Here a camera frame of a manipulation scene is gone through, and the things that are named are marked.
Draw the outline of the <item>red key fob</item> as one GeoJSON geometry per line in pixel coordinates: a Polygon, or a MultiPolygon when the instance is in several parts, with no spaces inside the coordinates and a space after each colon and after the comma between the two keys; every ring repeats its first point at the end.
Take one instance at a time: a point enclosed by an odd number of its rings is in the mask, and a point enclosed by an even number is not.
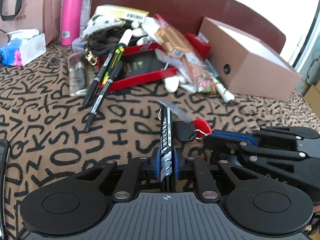
{"type": "Polygon", "coordinates": [[[196,132],[196,140],[198,142],[201,142],[201,140],[212,133],[212,129],[210,127],[210,125],[208,124],[208,122],[206,122],[206,120],[204,119],[195,119],[192,121],[192,123],[195,126],[195,132],[196,132]]]}

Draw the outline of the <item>black car key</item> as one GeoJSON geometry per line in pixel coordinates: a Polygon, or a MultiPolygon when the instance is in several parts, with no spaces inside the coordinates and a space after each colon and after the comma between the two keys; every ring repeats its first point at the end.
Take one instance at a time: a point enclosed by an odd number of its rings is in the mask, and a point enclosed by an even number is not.
{"type": "Polygon", "coordinates": [[[192,122],[175,121],[173,132],[179,142],[191,142],[196,138],[196,127],[192,122]]]}

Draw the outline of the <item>black marker silver label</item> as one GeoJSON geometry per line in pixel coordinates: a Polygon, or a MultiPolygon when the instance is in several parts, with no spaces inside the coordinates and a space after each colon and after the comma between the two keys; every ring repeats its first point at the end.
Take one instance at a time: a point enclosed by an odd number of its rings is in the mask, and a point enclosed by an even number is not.
{"type": "Polygon", "coordinates": [[[160,140],[160,181],[161,191],[175,191],[174,134],[172,132],[172,112],[168,107],[161,108],[160,140]]]}

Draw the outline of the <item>thin black marker pen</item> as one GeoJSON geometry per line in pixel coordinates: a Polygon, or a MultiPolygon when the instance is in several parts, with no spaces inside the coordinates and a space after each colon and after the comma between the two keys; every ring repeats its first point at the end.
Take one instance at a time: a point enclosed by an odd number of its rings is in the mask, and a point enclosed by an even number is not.
{"type": "Polygon", "coordinates": [[[112,83],[117,79],[118,75],[120,74],[121,70],[123,68],[123,61],[119,61],[116,66],[113,68],[111,74],[109,75],[109,78],[107,80],[107,83],[104,85],[104,87],[101,90],[100,95],[97,97],[95,104],[93,105],[90,115],[88,117],[88,120],[86,122],[86,126],[84,129],[84,132],[89,132],[94,120],[95,116],[97,114],[97,111],[101,107],[103,100],[105,96],[107,95],[112,83]]]}

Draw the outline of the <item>green white tube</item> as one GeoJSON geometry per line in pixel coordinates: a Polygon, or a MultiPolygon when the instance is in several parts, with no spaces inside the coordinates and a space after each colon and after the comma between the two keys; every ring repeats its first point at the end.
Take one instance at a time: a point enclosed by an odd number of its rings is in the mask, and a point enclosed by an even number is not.
{"type": "Polygon", "coordinates": [[[212,77],[212,80],[224,103],[230,106],[233,105],[235,103],[235,96],[217,78],[212,77]]]}

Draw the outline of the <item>clear adhesive hook sheet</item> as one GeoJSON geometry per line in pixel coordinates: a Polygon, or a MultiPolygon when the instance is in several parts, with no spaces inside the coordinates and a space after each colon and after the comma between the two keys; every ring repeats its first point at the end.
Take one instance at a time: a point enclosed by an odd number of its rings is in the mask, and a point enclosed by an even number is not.
{"type": "Polygon", "coordinates": [[[181,107],[176,105],[175,103],[164,100],[164,99],[158,99],[157,100],[162,106],[167,107],[173,114],[175,114],[177,117],[179,117],[184,122],[192,122],[192,117],[186,113],[181,107]]]}

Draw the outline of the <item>colourful candy packet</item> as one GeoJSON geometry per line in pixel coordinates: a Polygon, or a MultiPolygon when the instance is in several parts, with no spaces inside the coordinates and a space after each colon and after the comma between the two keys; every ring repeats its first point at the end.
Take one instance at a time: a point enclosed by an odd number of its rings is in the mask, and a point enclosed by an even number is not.
{"type": "Polygon", "coordinates": [[[193,70],[193,80],[199,93],[216,94],[216,84],[212,74],[203,67],[196,67],[193,70]]]}

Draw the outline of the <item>leopard letter print tablecloth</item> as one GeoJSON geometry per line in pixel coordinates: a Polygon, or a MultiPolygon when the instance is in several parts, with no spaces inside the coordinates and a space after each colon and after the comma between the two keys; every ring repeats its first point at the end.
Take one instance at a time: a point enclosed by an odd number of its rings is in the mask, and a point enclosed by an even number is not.
{"type": "Polygon", "coordinates": [[[89,109],[69,94],[69,47],[52,43],[26,67],[1,67],[1,138],[11,146],[4,191],[4,218],[9,239],[23,224],[20,203],[44,185],[78,173],[101,160],[120,164],[150,155],[159,144],[158,100],[178,104],[212,129],[246,132],[261,126],[319,129],[319,119],[293,91],[283,101],[239,95],[234,106],[218,95],[169,94],[162,81],[123,89],[106,97],[89,132],[89,109]]]}

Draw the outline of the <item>white pebble toy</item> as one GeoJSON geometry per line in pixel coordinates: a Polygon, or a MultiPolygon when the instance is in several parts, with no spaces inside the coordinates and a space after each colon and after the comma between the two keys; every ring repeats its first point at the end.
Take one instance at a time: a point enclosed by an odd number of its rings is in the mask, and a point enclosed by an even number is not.
{"type": "Polygon", "coordinates": [[[180,79],[178,76],[166,77],[164,80],[164,87],[168,93],[174,93],[179,88],[180,79]]]}

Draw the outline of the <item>large brown cardboard box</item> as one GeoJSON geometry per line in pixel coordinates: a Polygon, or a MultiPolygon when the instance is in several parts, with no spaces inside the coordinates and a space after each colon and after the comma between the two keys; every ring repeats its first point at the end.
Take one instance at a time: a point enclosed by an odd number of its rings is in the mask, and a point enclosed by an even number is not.
{"type": "Polygon", "coordinates": [[[211,46],[208,60],[233,94],[285,100],[302,78],[274,49],[233,26],[206,17],[199,37],[211,46]]]}

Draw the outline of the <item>small red box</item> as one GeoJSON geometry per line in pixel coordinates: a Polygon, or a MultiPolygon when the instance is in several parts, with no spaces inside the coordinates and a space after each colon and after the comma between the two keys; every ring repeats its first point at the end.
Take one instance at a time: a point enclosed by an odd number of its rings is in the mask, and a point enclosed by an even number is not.
{"type": "Polygon", "coordinates": [[[186,33],[184,37],[189,41],[189,43],[193,46],[195,51],[204,61],[208,59],[211,45],[204,42],[201,38],[197,37],[195,34],[186,33]]]}

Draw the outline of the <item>gold rectangular box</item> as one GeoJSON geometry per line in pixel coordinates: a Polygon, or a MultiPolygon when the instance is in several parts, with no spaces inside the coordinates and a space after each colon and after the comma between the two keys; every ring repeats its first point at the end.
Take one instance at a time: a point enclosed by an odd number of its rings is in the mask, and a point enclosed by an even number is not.
{"type": "Polygon", "coordinates": [[[180,59],[185,53],[184,36],[177,29],[160,27],[155,36],[170,57],[180,59]]]}

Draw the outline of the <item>packaged brown biscuits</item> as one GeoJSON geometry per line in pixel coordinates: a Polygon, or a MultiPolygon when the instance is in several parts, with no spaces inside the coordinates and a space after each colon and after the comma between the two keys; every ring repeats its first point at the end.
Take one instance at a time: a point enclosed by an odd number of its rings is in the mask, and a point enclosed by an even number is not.
{"type": "MultiPolygon", "coordinates": [[[[171,24],[169,24],[161,15],[156,14],[155,15],[155,20],[156,23],[159,24],[159,28],[160,27],[173,27],[171,24]]],[[[184,42],[185,42],[185,53],[183,54],[183,56],[178,59],[181,61],[180,63],[180,69],[182,70],[183,75],[185,75],[187,77],[187,80],[194,85],[194,80],[193,80],[193,70],[196,67],[203,67],[204,68],[204,62],[199,58],[197,52],[195,51],[195,49],[193,48],[193,46],[189,43],[189,41],[184,38],[184,42]]]]}

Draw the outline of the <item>red shallow tray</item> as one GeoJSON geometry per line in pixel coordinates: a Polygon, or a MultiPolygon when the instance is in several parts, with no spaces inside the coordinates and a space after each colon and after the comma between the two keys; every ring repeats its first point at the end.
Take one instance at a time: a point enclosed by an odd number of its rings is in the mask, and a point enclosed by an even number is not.
{"type": "Polygon", "coordinates": [[[121,57],[124,63],[123,70],[112,83],[109,91],[114,92],[175,76],[177,68],[171,65],[166,67],[163,62],[159,61],[156,57],[156,49],[161,50],[162,47],[155,42],[125,48],[121,57]]]}

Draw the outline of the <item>dark brown headboard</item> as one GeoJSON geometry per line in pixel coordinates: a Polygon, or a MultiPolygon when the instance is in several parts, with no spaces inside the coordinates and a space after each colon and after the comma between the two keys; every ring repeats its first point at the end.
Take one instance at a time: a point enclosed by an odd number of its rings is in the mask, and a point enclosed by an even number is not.
{"type": "Polygon", "coordinates": [[[196,34],[203,18],[212,18],[261,39],[278,53],[286,41],[275,25],[236,0],[92,0],[91,13],[105,4],[159,14],[182,33],[196,34]]]}

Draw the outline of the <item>clear bagged dark item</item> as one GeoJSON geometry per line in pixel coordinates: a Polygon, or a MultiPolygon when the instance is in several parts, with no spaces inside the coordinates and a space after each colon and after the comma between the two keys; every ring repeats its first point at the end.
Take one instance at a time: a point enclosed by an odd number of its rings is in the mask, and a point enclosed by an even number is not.
{"type": "Polygon", "coordinates": [[[82,52],[73,53],[67,58],[69,76],[69,95],[84,96],[86,88],[86,65],[82,52]]]}

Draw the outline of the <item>yellow-green small box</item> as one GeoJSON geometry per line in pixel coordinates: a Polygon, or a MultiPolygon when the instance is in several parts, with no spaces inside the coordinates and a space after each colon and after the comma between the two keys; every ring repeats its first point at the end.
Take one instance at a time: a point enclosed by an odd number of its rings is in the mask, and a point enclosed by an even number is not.
{"type": "Polygon", "coordinates": [[[138,21],[140,23],[144,22],[145,18],[149,15],[148,11],[110,4],[97,6],[94,13],[96,15],[121,18],[129,21],[138,21]]]}

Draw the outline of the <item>blue tissue pack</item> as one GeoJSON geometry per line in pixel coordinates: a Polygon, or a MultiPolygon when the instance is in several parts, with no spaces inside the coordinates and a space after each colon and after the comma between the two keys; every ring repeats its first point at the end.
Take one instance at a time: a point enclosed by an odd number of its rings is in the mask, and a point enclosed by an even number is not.
{"type": "Polygon", "coordinates": [[[38,29],[6,33],[8,42],[1,47],[1,64],[24,67],[46,52],[46,36],[38,29]]]}

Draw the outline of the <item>white floral pouch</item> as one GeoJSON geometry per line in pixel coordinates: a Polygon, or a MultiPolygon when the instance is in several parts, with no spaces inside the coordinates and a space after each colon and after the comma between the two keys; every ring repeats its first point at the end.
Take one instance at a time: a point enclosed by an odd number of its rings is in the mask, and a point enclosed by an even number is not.
{"type": "Polygon", "coordinates": [[[79,41],[85,41],[93,33],[102,30],[109,30],[115,27],[122,27],[126,23],[125,20],[114,16],[95,14],[89,20],[86,28],[81,33],[79,41]]]}

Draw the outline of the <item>pink thermos bottle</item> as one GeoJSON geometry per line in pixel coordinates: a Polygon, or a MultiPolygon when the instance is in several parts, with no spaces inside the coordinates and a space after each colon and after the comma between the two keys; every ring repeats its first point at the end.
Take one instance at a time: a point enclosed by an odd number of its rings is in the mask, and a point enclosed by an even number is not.
{"type": "Polygon", "coordinates": [[[61,15],[61,44],[70,46],[79,37],[82,0],[63,0],[61,15]]]}

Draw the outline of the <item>brown paper shopping bag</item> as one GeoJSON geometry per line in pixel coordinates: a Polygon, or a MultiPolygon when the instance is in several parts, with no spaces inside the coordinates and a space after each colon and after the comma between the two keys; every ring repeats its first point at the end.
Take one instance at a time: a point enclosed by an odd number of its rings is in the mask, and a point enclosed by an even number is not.
{"type": "Polygon", "coordinates": [[[37,29],[46,43],[60,36],[62,0],[1,0],[1,30],[37,29]]]}

